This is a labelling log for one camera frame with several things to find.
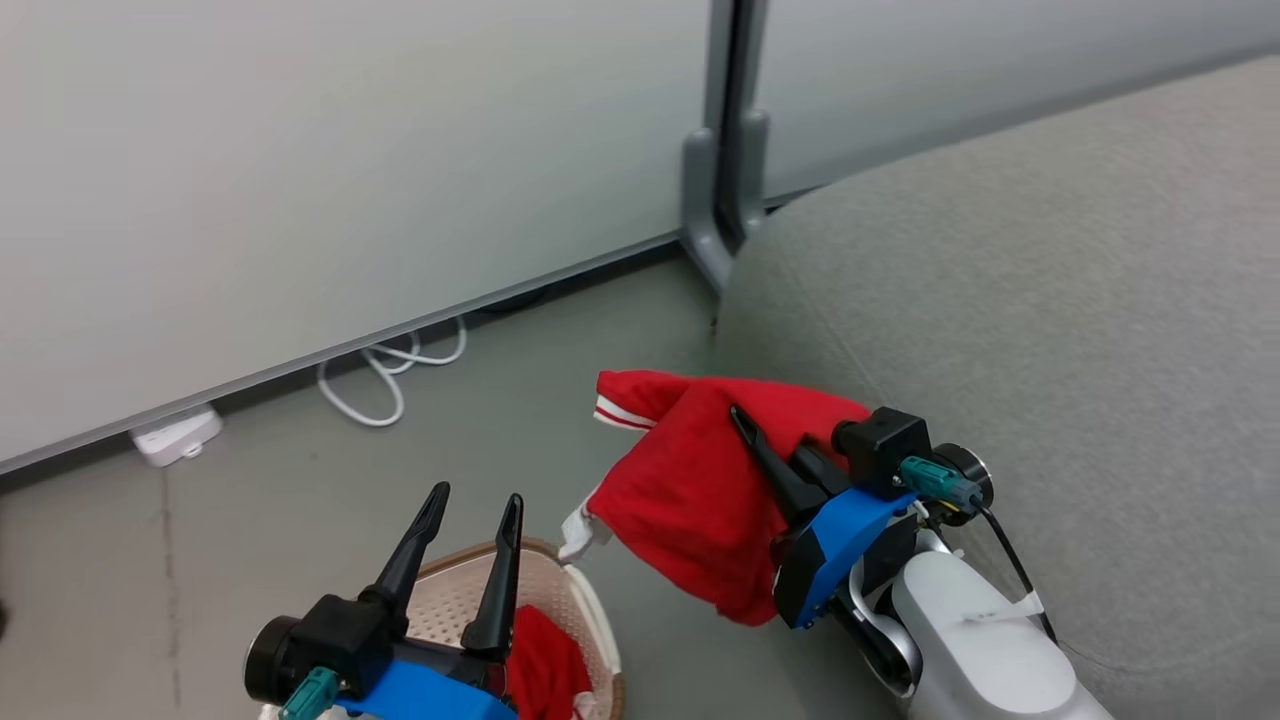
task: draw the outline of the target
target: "white power strip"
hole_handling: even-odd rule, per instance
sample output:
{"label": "white power strip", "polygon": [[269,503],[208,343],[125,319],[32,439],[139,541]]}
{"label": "white power strip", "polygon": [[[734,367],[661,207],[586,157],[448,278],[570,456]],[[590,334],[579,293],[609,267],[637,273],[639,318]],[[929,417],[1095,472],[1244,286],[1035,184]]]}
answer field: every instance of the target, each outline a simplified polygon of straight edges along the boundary
{"label": "white power strip", "polygon": [[156,468],[195,457],[223,429],[223,419],[207,404],[160,418],[129,430],[133,445]]}

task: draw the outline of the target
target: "beige laundry basket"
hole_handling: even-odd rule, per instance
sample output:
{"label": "beige laundry basket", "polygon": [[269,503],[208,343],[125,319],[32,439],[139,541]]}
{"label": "beige laundry basket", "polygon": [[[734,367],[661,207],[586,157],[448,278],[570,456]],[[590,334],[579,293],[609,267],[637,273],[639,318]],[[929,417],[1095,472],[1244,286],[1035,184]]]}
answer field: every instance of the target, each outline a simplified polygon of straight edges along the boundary
{"label": "beige laundry basket", "polygon": [[[479,544],[424,565],[408,603],[408,635],[461,647],[462,629],[480,605],[493,555],[493,543]],[[595,711],[584,720],[620,720],[626,701],[622,662],[586,577],[572,565],[561,565],[550,543],[525,538],[516,603],[541,610],[582,648],[595,694]],[[339,714],[346,716],[337,708],[332,716]],[[274,707],[262,708],[264,720],[275,716]]]}

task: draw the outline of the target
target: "teal connector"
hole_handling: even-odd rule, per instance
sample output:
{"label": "teal connector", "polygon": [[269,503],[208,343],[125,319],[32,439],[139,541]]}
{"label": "teal connector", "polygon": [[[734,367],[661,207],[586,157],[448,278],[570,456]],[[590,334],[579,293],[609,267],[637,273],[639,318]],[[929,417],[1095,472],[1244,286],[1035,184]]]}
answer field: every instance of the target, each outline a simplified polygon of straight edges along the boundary
{"label": "teal connector", "polygon": [[338,674],[315,667],[280,708],[280,720],[316,720],[338,700]]}
{"label": "teal connector", "polygon": [[899,477],[923,498],[948,502],[969,515],[978,512],[982,488],[950,468],[913,456],[899,466]]}

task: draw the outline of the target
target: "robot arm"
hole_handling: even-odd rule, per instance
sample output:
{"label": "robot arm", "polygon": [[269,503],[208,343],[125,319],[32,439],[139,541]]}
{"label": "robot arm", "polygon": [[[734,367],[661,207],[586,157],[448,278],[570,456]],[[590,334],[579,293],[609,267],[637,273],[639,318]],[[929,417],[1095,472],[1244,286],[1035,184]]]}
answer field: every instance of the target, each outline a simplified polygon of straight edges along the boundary
{"label": "robot arm", "polygon": [[262,628],[244,657],[244,689],[282,706],[282,720],[316,720],[332,706],[385,720],[516,720],[506,693],[525,505],[507,502],[497,553],[462,648],[408,638],[410,594],[435,539],[449,484],[431,489],[378,580],[356,600],[320,598],[300,620]]}
{"label": "robot arm", "polygon": [[[835,429],[846,474],[813,442],[783,461],[741,409],[730,413],[791,527],[773,548],[773,598],[790,626],[833,615],[913,719],[1111,717],[1059,650],[991,512],[991,475],[977,455],[932,447],[923,419],[881,407]],[[1009,602],[942,538],[942,525],[978,515],[1009,552],[1024,601]]]}

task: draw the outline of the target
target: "red garment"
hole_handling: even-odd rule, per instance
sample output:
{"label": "red garment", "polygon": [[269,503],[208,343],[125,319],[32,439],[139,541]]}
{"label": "red garment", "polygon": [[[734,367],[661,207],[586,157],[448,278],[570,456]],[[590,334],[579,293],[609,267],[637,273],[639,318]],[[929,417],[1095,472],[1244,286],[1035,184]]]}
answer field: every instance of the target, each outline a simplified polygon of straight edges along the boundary
{"label": "red garment", "polygon": [[531,605],[516,610],[507,683],[520,720],[572,720],[573,698],[591,692],[582,650]]}
{"label": "red garment", "polygon": [[737,405],[790,457],[806,436],[829,450],[861,405],[818,391],[650,370],[600,373],[596,418],[652,428],[586,501],[641,560],[721,615],[763,625],[773,606],[769,543],[786,529],[764,475],[730,420]]}

